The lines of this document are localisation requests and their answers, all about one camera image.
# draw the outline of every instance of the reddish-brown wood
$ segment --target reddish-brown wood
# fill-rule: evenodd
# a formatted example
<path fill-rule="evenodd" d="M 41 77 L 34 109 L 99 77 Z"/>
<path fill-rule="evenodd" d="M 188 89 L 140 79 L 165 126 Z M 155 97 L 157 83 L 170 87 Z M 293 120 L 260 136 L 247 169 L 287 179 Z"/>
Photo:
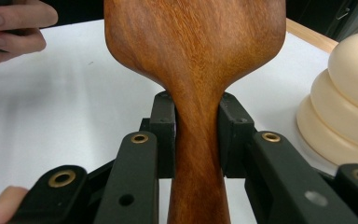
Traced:
<path fill-rule="evenodd" d="M 169 223 L 229 223 L 218 159 L 217 107 L 231 83 L 280 50 L 284 3 L 104 1 L 106 43 L 112 55 L 162 85 L 178 110 Z"/>

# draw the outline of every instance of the stacked rings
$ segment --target stacked rings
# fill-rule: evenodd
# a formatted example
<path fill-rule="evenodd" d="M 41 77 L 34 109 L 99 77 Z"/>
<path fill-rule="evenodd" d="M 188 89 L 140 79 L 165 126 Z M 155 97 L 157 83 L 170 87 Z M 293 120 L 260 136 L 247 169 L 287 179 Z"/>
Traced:
<path fill-rule="evenodd" d="M 336 165 L 358 163 L 358 34 L 339 43 L 297 111 L 306 142 Z"/>

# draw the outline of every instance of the human hand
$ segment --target human hand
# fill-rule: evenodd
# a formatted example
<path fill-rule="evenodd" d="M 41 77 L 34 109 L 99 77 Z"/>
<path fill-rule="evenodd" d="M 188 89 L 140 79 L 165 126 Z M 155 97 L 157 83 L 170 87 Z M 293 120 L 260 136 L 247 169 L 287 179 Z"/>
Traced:
<path fill-rule="evenodd" d="M 0 7 L 0 63 L 46 47 L 39 28 L 58 20 L 56 10 L 39 0 L 13 0 L 12 6 Z M 19 30 L 19 35 L 6 33 Z"/>
<path fill-rule="evenodd" d="M 0 223 L 11 220 L 28 190 L 20 187 L 7 187 L 0 195 Z"/>

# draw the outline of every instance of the white table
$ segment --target white table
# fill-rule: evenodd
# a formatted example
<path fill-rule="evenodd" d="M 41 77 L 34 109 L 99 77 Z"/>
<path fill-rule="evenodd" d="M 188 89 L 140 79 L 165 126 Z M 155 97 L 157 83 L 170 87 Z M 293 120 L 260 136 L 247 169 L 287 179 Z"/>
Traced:
<path fill-rule="evenodd" d="M 122 138 L 150 116 L 163 89 L 121 66 L 104 42 L 103 21 L 43 30 L 45 50 L 0 64 L 0 192 L 30 188 L 64 164 L 95 170 L 117 154 Z M 285 135 L 314 167 L 335 167 L 308 148 L 296 128 L 296 109 L 327 66 L 328 54 L 288 34 L 279 55 L 227 89 L 259 131 Z M 232 223 L 255 223 L 243 179 L 227 180 Z M 165 223 L 170 181 L 160 180 Z"/>

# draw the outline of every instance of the fingertip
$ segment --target fingertip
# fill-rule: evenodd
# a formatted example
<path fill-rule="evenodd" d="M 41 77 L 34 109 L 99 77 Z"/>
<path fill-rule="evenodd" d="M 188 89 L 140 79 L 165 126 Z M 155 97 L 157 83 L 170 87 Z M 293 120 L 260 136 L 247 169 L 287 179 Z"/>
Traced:
<path fill-rule="evenodd" d="M 28 190 L 9 186 L 0 195 L 0 223 L 7 223 L 19 208 Z"/>

